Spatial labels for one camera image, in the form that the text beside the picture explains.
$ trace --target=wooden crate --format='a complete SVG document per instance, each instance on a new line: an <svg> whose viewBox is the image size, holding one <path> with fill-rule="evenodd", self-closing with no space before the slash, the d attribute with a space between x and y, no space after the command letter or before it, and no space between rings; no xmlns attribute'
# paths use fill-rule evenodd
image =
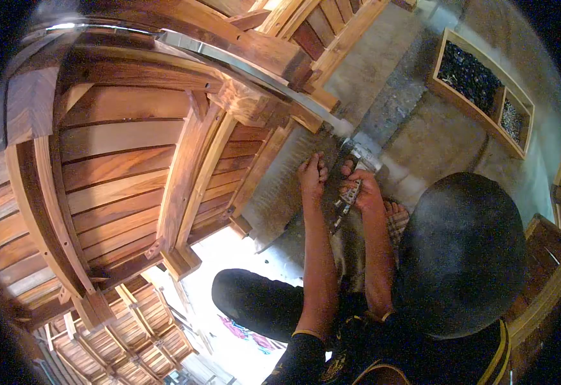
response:
<svg viewBox="0 0 561 385"><path fill-rule="evenodd" d="M447 42L452 42L459 48L475 56L477 60L482 63L486 68L490 69L495 76L499 78L501 83L505 86L503 92L497 92L495 95L494 108L490 114L480 110L475 104L471 103L460 92L456 91L450 85L437 78L439 69L441 67L441 60L443 59L443 51ZM439 43L437 50L437 57L435 58L435 67L431 76L428 77L428 88L435 94L443 97L451 104L455 105L459 110L464 112L468 117L474 119L482 124L486 132L491 134L508 154L513 158L524 159L529 149L531 141L531 131L533 127L533 116L535 115L535 105L526 93L519 87L519 85L498 66L488 55L478 50L475 46L462 38L454 31L446 28L443 32L443 38ZM528 113L528 124L523 129L520 135L520 144L499 125L500 114L502 112L502 105L505 102L506 95L510 102L514 98L512 104L517 103L522 106L522 111Z"/></svg>

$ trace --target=white light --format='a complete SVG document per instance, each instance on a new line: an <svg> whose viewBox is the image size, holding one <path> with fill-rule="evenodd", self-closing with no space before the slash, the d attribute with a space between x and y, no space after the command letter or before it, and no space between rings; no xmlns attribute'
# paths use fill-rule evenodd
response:
<svg viewBox="0 0 561 385"><path fill-rule="evenodd" d="M64 23L64 24L56 24L53 27L45 28L46 31L49 30L66 30L67 28L74 28L75 23Z"/></svg>

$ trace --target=wooden beam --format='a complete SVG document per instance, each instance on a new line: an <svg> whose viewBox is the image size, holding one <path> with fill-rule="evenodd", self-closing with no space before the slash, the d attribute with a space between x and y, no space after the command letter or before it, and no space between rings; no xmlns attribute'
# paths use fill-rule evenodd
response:
<svg viewBox="0 0 561 385"><path fill-rule="evenodd" d="M185 90L186 94L189 97L189 101L191 102L191 108L195 112L195 116L199 121L203 121L205 119L206 114L208 113L208 107L210 104L208 103L208 97L205 95L203 91L193 91L191 89Z"/></svg>
<svg viewBox="0 0 561 385"><path fill-rule="evenodd" d="M246 238L248 236L248 233L253 230L253 227L241 215L237 218L229 217L229 219L231 220L231 224L229 225L229 227L233 231L235 231L235 233L239 235L241 239Z"/></svg>
<svg viewBox="0 0 561 385"><path fill-rule="evenodd" d="M193 226L193 221L197 215L197 210L203 200L206 189L212 177L212 173L218 163L221 153L223 152L229 137L233 133L236 127L237 120L233 118L230 114L226 114L223 118L220 127L215 135L215 138L210 145L210 149L205 155L205 159L199 171L199 175L193 186L191 197L187 204L186 210L182 222L180 223L179 232L177 235L177 244L179 247L184 247L186 245L189 234L191 233L191 227Z"/></svg>
<svg viewBox="0 0 561 385"><path fill-rule="evenodd" d="M67 195L64 192L58 137L56 135L42 136L36 138L34 143L37 172L49 221L77 277L87 292L92 294L96 289L86 272L88 263L75 233Z"/></svg>
<svg viewBox="0 0 561 385"><path fill-rule="evenodd" d="M45 208L32 142L9 146L4 154L15 200L33 241L71 296L81 299L85 288L64 254Z"/></svg>
<svg viewBox="0 0 561 385"><path fill-rule="evenodd" d="M115 320L115 314L101 291L96 291L94 294L86 293L83 299L72 300L75 310L88 330Z"/></svg>
<svg viewBox="0 0 561 385"><path fill-rule="evenodd" d="M179 145L169 167L157 225L157 238L165 239L167 250L173 249L176 245L184 212L203 162L203 154L207 153L207 147L210 145L211 138L214 138L223 116L224 111L214 105L210 107L206 118L201 122L195 118L192 109L186 118L185 127L178 139Z"/></svg>
<svg viewBox="0 0 561 385"><path fill-rule="evenodd" d="M271 130L271 137L257 153L255 160L253 160L254 165L249 170L246 178L242 181L242 185L237 189L230 204L230 208L234 208L231 214L234 218L239 217L242 213L244 206L255 192L259 181L272 164L272 161L276 158L276 155L281 150L289 134L291 134L296 127L297 123L293 119L289 119L287 123L285 119L287 116L284 112L278 111L275 112L275 114L277 115L273 116L267 124Z"/></svg>
<svg viewBox="0 0 561 385"><path fill-rule="evenodd" d="M225 21L237 27L240 31L246 31L259 27L268 18L270 12L268 9L258 9L243 15L230 17L225 19Z"/></svg>
<svg viewBox="0 0 561 385"><path fill-rule="evenodd" d="M262 66L291 84L301 83L310 72L311 61L298 46L253 30L240 31L195 0L84 3L80 11L184 33Z"/></svg>

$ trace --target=workshop floor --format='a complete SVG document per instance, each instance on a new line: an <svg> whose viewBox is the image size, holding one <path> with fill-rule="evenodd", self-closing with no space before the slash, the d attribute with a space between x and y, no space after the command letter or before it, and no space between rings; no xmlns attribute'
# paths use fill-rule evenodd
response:
<svg viewBox="0 0 561 385"><path fill-rule="evenodd" d="M445 27L493 58L535 104L524 161L509 158L476 122L425 87ZM325 89L341 100L339 115L381 146L385 167L377 176L382 192L409 211L433 182L473 171L499 182L525 225L537 212L554 220L549 187L561 160L561 79L531 27L504 0L420 0L413 13L389 4ZM228 267L299 284L304 241L293 175L314 149L327 150L333 161L333 147L334 141L323 133L294 131L245 209L255 240L240 241L248 246L235 253L223 251L229 248L228 229L202 242L194 250L203 266L185 280L187 289L203 290L217 271ZM244 384L261 382L260 375L252 381L236 376Z"/></svg>

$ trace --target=wooden tray compartment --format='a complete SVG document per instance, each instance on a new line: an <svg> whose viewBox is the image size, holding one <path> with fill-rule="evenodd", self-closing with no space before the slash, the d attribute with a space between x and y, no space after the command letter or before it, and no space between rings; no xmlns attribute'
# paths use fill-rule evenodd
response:
<svg viewBox="0 0 561 385"><path fill-rule="evenodd" d="M475 58L477 58L477 60L486 68L490 69L504 85L504 89L497 90L497 93L494 96L494 107L490 114L480 110L460 92L437 78L441 67L441 60L443 59L443 51L445 50L445 45L448 41L452 42L463 51L475 56ZM491 134L504 147L511 157L524 159L529 148L533 127L533 116L535 115L535 106L533 102L531 102L531 99L529 99L519 85L505 71L503 71L500 66L488 57L488 55L478 50L475 46L449 28L446 28L443 32L443 38L439 43L437 52L435 68L432 75L428 77L428 88L435 94L455 105L469 118L480 122L486 132ZM503 104L505 103L506 97L510 100L518 112L528 114L528 124L524 125L523 130L520 133L520 144L516 143L507 131L500 126L500 115L503 110Z"/></svg>

